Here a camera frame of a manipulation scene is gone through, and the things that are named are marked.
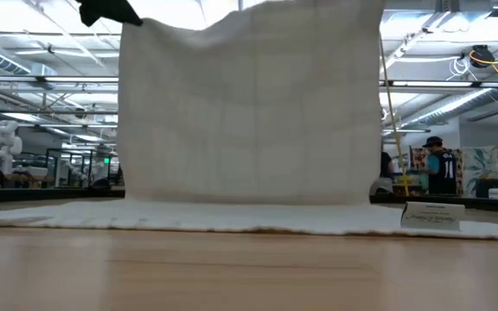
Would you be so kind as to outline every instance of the person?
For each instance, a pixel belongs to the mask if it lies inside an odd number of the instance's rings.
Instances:
[[[393,162],[386,152],[381,153],[380,178],[370,188],[370,195],[393,193]]]
[[[434,195],[457,194],[457,159],[444,148],[443,139],[432,136],[426,140],[423,147],[430,151],[426,169],[429,175],[429,193]]]

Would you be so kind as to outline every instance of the wooden surface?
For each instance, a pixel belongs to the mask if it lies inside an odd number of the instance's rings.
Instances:
[[[498,242],[0,229],[0,310],[498,310]]]

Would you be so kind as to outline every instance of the ceiling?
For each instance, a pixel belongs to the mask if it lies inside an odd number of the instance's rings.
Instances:
[[[140,17],[194,30],[218,22],[228,13],[238,10],[240,3],[246,9],[262,2],[264,0],[130,0]],[[38,9],[42,8],[42,13],[36,10],[36,4]],[[492,5],[497,4],[498,0],[492,1]],[[74,0],[0,0],[0,51],[18,63],[44,64],[62,76],[117,76],[121,25],[110,20],[99,20],[88,28],[81,23],[78,8],[79,4]],[[380,26],[386,57],[401,47],[408,40],[408,35],[418,33],[432,16],[432,13],[423,11],[387,10]],[[498,17],[484,14],[471,18],[456,13],[433,30],[413,42],[412,47],[388,68],[389,79],[498,80],[492,67],[470,67],[462,74],[455,74],[453,69],[454,58],[462,52],[468,53],[477,44],[488,45],[498,60]],[[0,75],[9,73],[0,69]],[[13,91],[10,87],[11,84],[0,83],[1,89]],[[60,109],[83,107],[87,110],[115,111],[118,108],[116,87],[108,93],[63,94],[49,94],[45,100],[54,102],[53,107]],[[19,92],[15,95],[36,105],[41,105],[44,100],[40,92]],[[394,92],[393,108],[397,116],[404,117],[448,95],[438,92]],[[387,108],[385,93],[380,94],[380,102]],[[470,111],[467,117],[496,107],[497,103],[478,112]]]

